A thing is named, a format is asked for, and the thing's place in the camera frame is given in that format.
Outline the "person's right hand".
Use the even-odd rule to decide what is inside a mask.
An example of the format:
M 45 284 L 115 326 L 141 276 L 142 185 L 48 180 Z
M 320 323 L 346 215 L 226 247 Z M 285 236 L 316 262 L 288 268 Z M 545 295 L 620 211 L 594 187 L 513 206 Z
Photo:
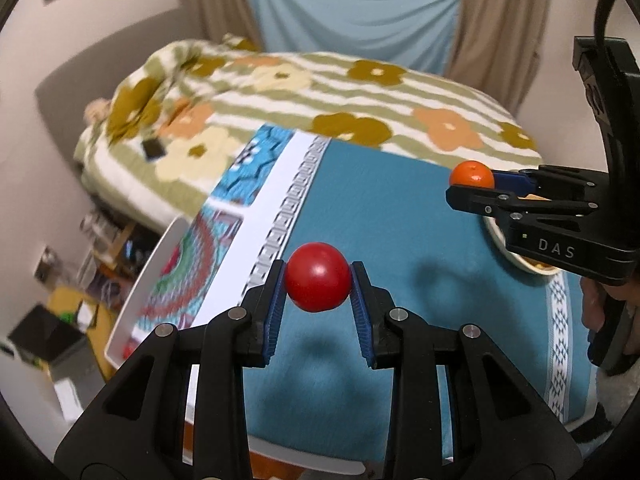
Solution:
M 636 276 L 622 286 L 610 286 L 597 283 L 590 278 L 580 279 L 582 289 L 582 324 L 598 332 L 605 321 L 604 302 L 606 296 L 624 300 L 632 316 L 632 327 L 626 341 L 625 354 L 639 353 L 639 307 L 640 285 Z

